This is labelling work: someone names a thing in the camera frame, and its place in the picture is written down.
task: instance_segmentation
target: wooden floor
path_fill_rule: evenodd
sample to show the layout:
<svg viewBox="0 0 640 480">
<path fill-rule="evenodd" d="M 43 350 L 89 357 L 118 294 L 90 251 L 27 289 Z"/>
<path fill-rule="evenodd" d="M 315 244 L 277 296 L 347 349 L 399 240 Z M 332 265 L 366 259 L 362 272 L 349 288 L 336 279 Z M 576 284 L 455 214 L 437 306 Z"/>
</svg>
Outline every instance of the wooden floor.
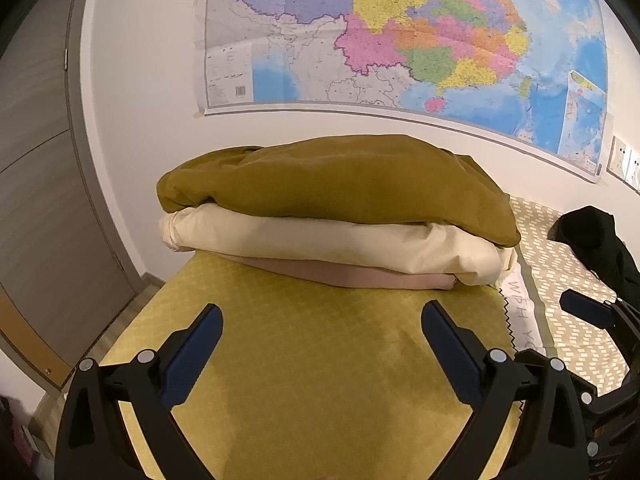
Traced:
<svg viewBox="0 0 640 480">
<path fill-rule="evenodd" d="M 129 303 L 129 306 L 111 324 L 94 347 L 89 350 L 87 357 L 91 357 L 97 362 L 102 361 L 116 342 L 116 339 L 120 337 L 126 327 L 129 326 L 140 311 L 142 311 L 151 298 L 155 296 L 158 290 L 158 285 L 147 285 L 146 289 Z M 66 392 L 70 386 L 71 380 L 67 381 L 63 388 L 63 393 L 57 399 L 47 395 L 43 402 L 40 403 L 38 411 L 30 424 L 31 433 L 42 437 L 52 455 L 55 455 L 56 452 L 58 428 L 60 426 L 60 419 L 62 418 L 62 411 L 65 407 Z"/>
</svg>

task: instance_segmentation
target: pink pillow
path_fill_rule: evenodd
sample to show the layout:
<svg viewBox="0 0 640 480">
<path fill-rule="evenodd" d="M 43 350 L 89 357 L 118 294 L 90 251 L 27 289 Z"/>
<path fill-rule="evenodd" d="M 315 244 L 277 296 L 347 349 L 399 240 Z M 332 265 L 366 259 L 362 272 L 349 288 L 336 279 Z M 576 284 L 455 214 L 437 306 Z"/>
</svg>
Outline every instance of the pink pillow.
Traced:
<svg viewBox="0 0 640 480">
<path fill-rule="evenodd" d="M 456 283 L 452 274 L 404 274 L 379 267 L 334 264 L 320 260 L 281 260 L 248 258 L 219 254 L 227 260 L 269 270 L 277 274 L 301 278 L 310 282 L 347 288 L 407 288 L 409 290 L 449 290 Z"/>
</svg>

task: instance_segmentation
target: map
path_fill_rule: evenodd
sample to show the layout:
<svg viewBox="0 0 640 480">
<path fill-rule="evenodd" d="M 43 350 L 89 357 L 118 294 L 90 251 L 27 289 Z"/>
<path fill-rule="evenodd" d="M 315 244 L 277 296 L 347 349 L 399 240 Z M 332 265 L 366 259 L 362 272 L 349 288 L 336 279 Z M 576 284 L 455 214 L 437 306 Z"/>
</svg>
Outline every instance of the map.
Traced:
<svg viewBox="0 0 640 480">
<path fill-rule="evenodd" d="M 207 106 L 415 112 L 598 171 L 598 0 L 207 0 Z"/>
</svg>

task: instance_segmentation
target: floor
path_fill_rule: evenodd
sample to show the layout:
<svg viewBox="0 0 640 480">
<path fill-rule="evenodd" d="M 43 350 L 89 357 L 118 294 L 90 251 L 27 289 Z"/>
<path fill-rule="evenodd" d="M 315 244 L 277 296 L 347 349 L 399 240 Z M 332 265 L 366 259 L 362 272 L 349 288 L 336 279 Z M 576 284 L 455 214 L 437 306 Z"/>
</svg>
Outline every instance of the floor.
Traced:
<svg viewBox="0 0 640 480">
<path fill-rule="evenodd" d="M 156 292 L 160 290 L 158 285 L 147 285 L 145 290 L 129 303 L 129 306 L 111 324 L 94 347 L 89 350 L 87 357 L 91 357 L 97 362 L 102 361 L 116 342 L 116 339 L 120 337 L 126 327 L 130 325 L 151 298 L 155 296 Z M 47 444 L 52 454 L 56 452 L 58 428 L 60 426 L 60 419 L 62 418 L 62 411 L 65 407 L 65 396 L 69 386 L 71 386 L 71 380 L 67 381 L 63 388 L 63 393 L 57 399 L 49 396 L 46 403 L 41 404 L 41 413 L 43 415 L 47 413 L 48 416 L 42 416 L 41 420 L 44 419 L 44 421 L 38 424 L 39 428 L 37 429 L 39 431 L 37 431 L 37 433 L 41 434 L 43 441 Z"/>
</svg>

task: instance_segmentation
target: brown blanket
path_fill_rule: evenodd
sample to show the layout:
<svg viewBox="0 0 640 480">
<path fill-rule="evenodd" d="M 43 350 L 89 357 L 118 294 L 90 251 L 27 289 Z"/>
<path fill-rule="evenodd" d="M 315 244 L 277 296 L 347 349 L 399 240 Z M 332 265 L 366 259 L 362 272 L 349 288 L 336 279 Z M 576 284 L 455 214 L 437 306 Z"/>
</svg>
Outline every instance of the brown blanket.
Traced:
<svg viewBox="0 0 640 480">
<path fill-rule="evenodd" d="M 508 198 L 470 156 L 402 135 L 207 153 L 165 174 L 158 198 L 166 212 L 216 202 L 252 216 L 446 222 L 500 246 L 520 241 Z"/>
</svg>

